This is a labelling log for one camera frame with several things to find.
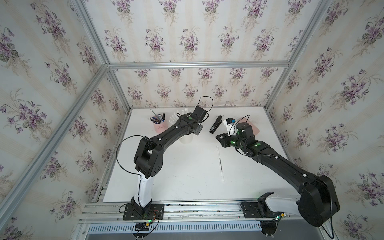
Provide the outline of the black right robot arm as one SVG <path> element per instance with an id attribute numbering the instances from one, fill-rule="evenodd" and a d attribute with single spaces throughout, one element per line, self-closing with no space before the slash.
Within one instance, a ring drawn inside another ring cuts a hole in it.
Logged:
<path id="1" fill-rule="evenodd" d="M 291 163 L 270 145 L 257 140 L 248 123 L 239 123 L 234 135 L 220 134 L 216 140 L 223 148 L 240 150 L 245 156 L 269 168 L 298 192 L 296 196 L 279 196 L 267 192 L 256 202 L 242 202 L 245 218 L 279 220 L 279 214 L 293 214 L 301 216 L 314 227 L 320 227 L 340 210 L 337 193 L 329 177 L 314 175 Z"/>

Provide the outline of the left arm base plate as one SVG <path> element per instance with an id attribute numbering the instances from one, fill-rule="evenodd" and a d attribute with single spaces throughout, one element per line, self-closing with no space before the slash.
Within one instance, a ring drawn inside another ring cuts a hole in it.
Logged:
<path id="1" fill-rule="evenodd" d="M 125 206 L 123 220 L 162 220 L 164 212 L 164 204 L 148 204 L 146 207 L 140 207 L 136 203 L 129 203 Z"/>

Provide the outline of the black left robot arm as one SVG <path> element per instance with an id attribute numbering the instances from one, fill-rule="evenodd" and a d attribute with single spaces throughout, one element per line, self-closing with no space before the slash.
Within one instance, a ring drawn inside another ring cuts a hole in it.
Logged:
<path id="1" fill-rule="evenodd" d="M 154 177 L 163 167 L 165 151 L 181 137 L 199 135 L 202 123 L 209 118 L 209 113 L 196 106 L 194 111 L 179 116 L 178 120 L 162 133 L 148 138 L 142 137 L 134 157 L 138 176 L 138 191 L 132 198 L 132 204 L 141 210 L 148 208 L 152 202 Z"/>

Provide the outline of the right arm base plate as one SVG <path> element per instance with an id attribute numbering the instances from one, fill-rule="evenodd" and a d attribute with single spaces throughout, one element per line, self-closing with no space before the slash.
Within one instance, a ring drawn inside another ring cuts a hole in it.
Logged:
<path id="1" fill-rule="evenodd" d="M 284 216 L 281 212 L 272 212 L 266 204 L 261 202 L 241 202 L 240 206 L 246 219 L 279 220 Z"/>

